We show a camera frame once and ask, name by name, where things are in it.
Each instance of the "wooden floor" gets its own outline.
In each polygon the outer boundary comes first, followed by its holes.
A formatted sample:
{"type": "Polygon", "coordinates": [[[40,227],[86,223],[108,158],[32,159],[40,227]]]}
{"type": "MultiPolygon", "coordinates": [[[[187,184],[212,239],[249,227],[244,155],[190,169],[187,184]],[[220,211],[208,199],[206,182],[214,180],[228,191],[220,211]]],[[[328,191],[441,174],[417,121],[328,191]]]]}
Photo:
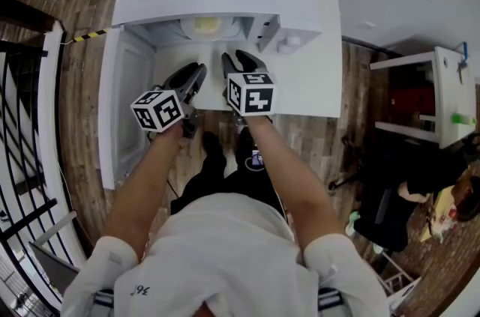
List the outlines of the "wooden floor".
{"type": "MultiPolygon", "coordinates": [[[[111,23],[115,0],[20,0],[37,7],[62,20],[67,38],[90,31],[107,28],[111,23]]],[[[29,31],[18,30],[9,25],[0,27],[0,34],[10,40],[31,37],[29,31]]],[[[61,152],[65,176],[73,206],[79,213],[88,236],[94,243],[100,236],[104,220],[114,200],[114,192],[101,186],[98,157],[98,86],[104,37],[66,46],[62,61],[61,88],[59,98],[59,120],[61,125],[61,152]]],[[[343,94],[340,118],[309,118],[304,116],[277,116],[274,124],[285,141],[298,152],[303,161],[328,183],[345,176],[352,166],[353,158],[346,153],[341,138],[345,135],[357,145],[367,145],[373,137],[373,122],[385,120],[387,113],[388,75],[384,70],[369,71],[371,62],[385,59],[385,56],[361,48],[343,44],[343,94]]],[[[316,100],[328,100],[317,97],[316,100]]],[[[191,142],[186,142],[170,173],[174,188],[181,192],[188,179],[200,170],[203,151],[200,147],[202,130],[218,134],[224,151],[229,158],[228,169],[235,168],[233,149],[236,143],[233,119],[228,112],[201,112],[202,129],[191,142]]],[[[352,184],[337,191],[332,201],[341,222],[346,225],[348,215],[356,207],[355,192],[359,184],[352,184]]],[[[478,250],[462,253],[463,261],[457,273],[446,277],[448,286],[435,281],[443,261],[451,258],[456,247],[470,238],[470,229],[479,230],[480,223],[461,226],[461,233],[440,246],[435,241],[419,244],[415,237],[423,226],[422,217],[414,214],[409,223],[410,240],[413,241],[405,252],[395,259],[407,270],[422,275],[424,282],[417,292],[405,303],[407,316],[429,316],[448,296],[471,266],[478,250]],[[427,302],[435,291],[435,302],[427,302]]],[[[371,244],[363,238],[355,238],[358,251],[369,261],[374,259],[371,244]]]]}

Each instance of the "sneaker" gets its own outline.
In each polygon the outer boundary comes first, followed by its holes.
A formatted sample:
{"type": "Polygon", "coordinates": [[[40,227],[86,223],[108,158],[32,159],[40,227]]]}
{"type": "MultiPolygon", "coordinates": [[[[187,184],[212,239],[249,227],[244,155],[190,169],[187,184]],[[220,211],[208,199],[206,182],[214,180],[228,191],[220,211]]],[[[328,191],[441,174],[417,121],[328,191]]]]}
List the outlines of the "sneaker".
{"type": "Polygon", "coordinates": [[[202,147],[205,150],[205,153],[207,153],[207,155],[223,153],[220,141],[218,140],[218,136],[216,136],[212,132],[203,132],[202,147]]]}
{"type": "Polygon", "coordinates": [[[383,252],[383,248],[380,246],[380,245],[377,245],[377,244],[373,244],[373,251],[376,253],[376,254],[380,254],[381,252],[383,252]]]}
{"type": "Polygon", "coordinates": [[[345,228],[345,234],[348,237],[352,237],[355,234],[355,229],[353,228],[353,224],[356,220],[360,218],[360,213],[358,211],[353,211],[350,213],[348,225],[345,228]]]}

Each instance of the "black pants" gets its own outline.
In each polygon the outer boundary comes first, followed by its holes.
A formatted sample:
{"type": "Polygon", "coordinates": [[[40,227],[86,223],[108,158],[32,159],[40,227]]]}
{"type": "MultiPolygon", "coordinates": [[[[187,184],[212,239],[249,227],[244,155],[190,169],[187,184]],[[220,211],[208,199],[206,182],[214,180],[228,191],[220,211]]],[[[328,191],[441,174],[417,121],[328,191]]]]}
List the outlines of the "black pants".
{"type": "Polygon", "coordinates": [[[191,202],[214,193],[239,193],[264,202],[285,217],[284,208],[270,182],[266,169],[252,172],[245,166],[245,160],[251,157],[251,148],[243,148],[235,154],[237,171],[224,178],[227,159],[221,153],[210,154],[203,161],[202,171],[187,183],[179,199],[171,202],[172,214],[180,212],[191,202]]]}

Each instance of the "green object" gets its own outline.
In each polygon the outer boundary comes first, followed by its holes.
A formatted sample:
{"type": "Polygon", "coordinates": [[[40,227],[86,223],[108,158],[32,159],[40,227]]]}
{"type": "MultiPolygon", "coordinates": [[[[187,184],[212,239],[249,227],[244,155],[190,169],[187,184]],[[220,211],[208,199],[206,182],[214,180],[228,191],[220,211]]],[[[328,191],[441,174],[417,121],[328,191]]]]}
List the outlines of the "green object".
{"type": "Polygon", "coordinates": [[[358,211],[353,211],[349,215],[349,223],[345,228],[345,233],[347,236],[352,237],[355,234],[355,229],[353,228],[353,224],[355,223],[356,220],[360,218],[360,212],[358,211]]]}
{"type": "Polygon", "coordinates": [[[454,113],[451,115],[451,122],[453,124],[475,125],[477,119],[472,116],[462,115],[461,113],[454,113]]]}

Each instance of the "red object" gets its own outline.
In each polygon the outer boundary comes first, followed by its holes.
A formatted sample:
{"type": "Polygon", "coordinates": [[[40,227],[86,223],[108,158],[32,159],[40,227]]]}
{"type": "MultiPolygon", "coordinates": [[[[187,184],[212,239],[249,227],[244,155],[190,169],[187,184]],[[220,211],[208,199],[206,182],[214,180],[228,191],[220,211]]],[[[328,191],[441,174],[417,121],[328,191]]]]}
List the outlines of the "red object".
{"type": "Polygon", "coordinates": [[[396,89],[390,91],[390,104],[399,112],[420,112],[435,115],[434,87],[396,89]]]}
{"type": "Polygon", "coordinates": [[[457,214],[457,209],[455,207],[451,207],[450,210],[448,211],[448,215],[451,219],[454,219],[457,214]]]}

